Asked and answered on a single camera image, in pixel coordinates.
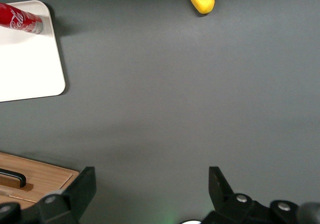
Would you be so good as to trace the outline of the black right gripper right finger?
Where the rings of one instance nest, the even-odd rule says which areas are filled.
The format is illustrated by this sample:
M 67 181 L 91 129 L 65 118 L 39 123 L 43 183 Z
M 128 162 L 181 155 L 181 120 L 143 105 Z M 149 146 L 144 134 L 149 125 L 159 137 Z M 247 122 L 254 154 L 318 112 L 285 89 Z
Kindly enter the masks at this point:
M 201 223 L 270 223 L 268 208 L 245 194 L 234 193 L 219 167 L 210 167 L 208 172 L 214 210 Z

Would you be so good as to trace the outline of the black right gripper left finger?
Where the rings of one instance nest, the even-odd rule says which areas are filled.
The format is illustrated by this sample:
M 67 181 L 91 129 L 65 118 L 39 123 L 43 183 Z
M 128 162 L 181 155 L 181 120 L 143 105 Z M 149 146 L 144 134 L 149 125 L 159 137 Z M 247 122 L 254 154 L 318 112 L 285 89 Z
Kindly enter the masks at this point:
M 95 168 L 85 167 L 64 190 L 43 197 L 38 209 L 40 223 L 79 223 L 96 194 Z

